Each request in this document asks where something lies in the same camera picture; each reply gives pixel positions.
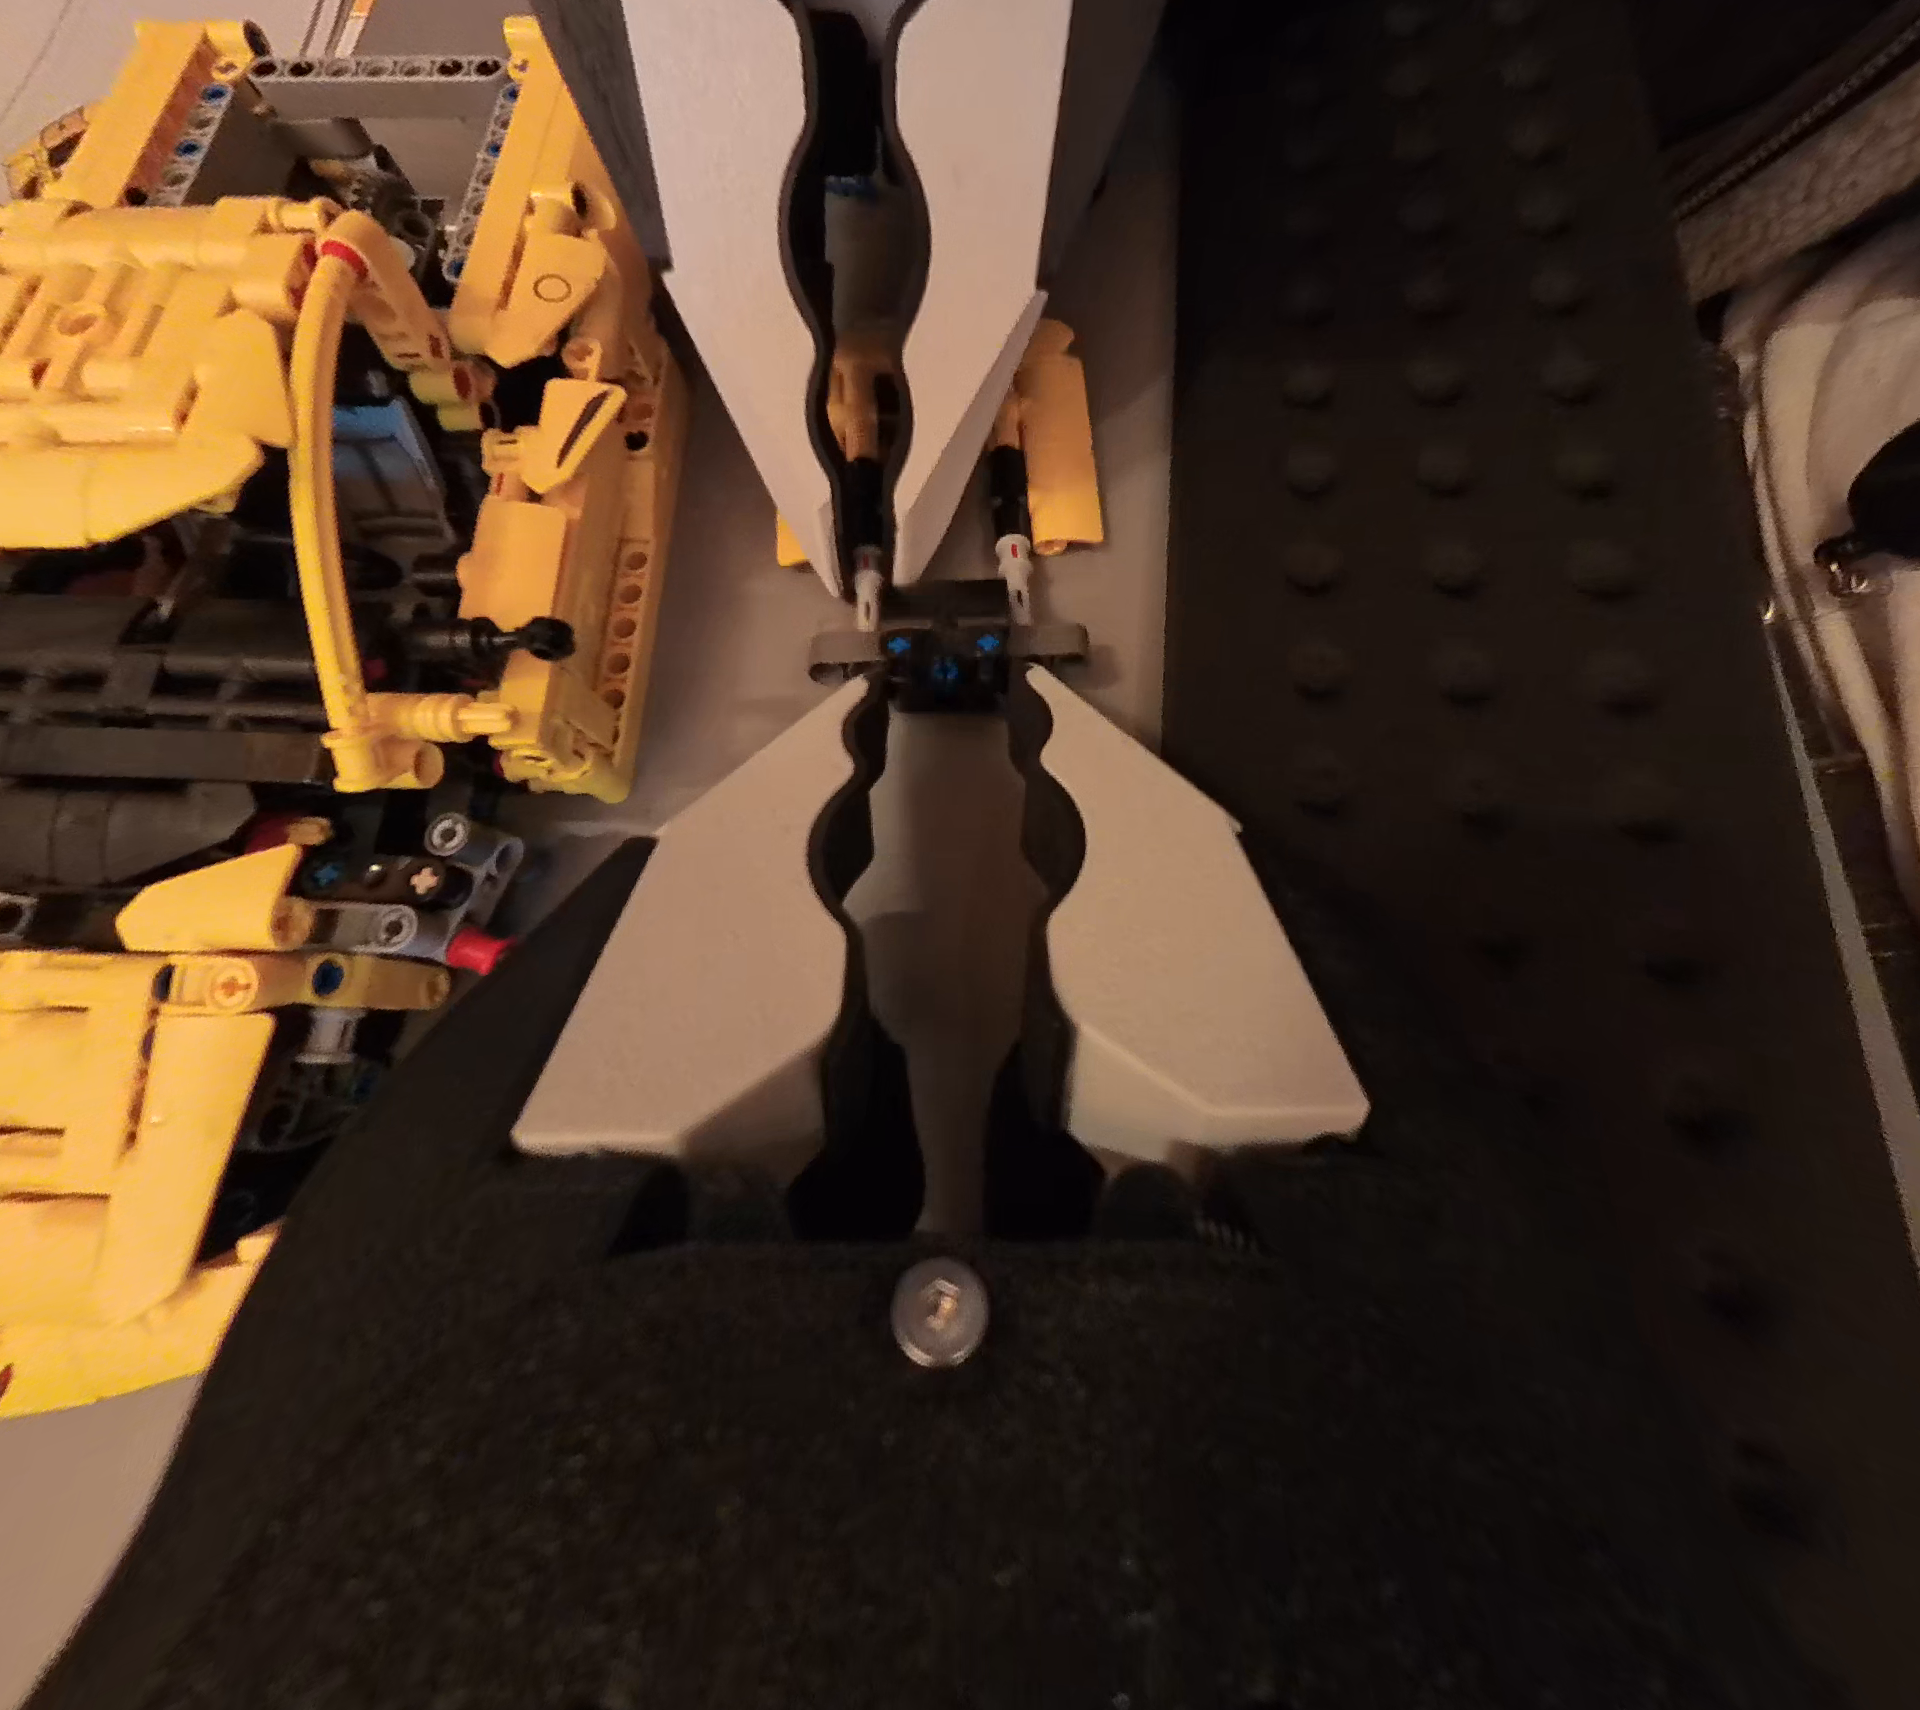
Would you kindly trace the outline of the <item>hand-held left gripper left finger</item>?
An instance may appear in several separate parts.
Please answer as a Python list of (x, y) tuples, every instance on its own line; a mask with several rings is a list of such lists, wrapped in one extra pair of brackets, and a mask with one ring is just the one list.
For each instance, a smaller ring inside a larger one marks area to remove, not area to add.
[(515, 1126), (518, 1153), (754, 1170), (812, 1238), (916, 1227), (905, 1050), (848, 897), (891, 701), (855, 676), (651, 843)]

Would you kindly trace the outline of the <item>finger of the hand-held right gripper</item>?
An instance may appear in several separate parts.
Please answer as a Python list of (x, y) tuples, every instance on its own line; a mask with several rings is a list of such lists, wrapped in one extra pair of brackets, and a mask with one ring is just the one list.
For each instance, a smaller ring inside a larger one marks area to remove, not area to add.
[(894, 130), (927, 231), (901, 352), (901, 587), (935, 565), (1045, 312), (1045, 217), (1073, 14), (1075, 0), (921, 0), (898, 33)]
[(664, 286), (781, 518), (844, 592), (815, 442), (823, 341), (789, 242), (809, 134), (805, 35), (782, 0), (620, 0), (664, 222)]

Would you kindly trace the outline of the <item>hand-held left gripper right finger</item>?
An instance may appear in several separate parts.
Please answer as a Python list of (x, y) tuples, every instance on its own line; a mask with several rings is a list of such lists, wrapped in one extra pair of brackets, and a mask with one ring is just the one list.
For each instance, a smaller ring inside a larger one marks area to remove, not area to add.
[(993, 1086), (986, 1231), (1084, 1234), (1129, 1170), (1346, 1142), (1370, 1096), (1238, 821), (1054, 671), (1007, 693), (1040, 884)]

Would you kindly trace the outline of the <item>black studded mat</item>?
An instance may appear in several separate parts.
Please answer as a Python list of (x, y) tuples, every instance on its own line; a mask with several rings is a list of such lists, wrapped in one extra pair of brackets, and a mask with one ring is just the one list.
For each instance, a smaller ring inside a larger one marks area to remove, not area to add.
[(1164, 749), (1605, 1196), (1737, 1543), (1917, 1707), (1913, 1122), (1623, 0), (1181, 0)]

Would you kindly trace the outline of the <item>yellow toy brick car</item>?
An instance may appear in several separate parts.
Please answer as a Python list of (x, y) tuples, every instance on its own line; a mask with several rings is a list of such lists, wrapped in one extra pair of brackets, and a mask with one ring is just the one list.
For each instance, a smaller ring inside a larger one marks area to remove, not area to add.
[(538, 24), (144, 23), (9, 162), (5, 1420), (201, 1376), (510, 793), (632, 787), (691, 401)]

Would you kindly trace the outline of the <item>brown fleece-lined jacket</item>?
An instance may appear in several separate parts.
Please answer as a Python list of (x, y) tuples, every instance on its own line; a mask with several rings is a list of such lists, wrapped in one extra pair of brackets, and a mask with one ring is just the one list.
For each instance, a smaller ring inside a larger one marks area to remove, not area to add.
[(1918, 0), (1628, 0), (1691, 301), (1917, 217)]

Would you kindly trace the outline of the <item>white striped shirt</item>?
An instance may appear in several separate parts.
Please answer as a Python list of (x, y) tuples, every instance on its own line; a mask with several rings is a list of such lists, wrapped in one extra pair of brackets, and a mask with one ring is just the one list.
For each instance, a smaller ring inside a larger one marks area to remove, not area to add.
[(1886, 852), (1918, 909), (1917, 560), (1818, 558), (1861, 526), (1850, 489), (1917, 429), (1918, 222), (1812, 250), (1738, 293), (1723, 326), (1774, 613), (1827, 721), (1865, 756)]

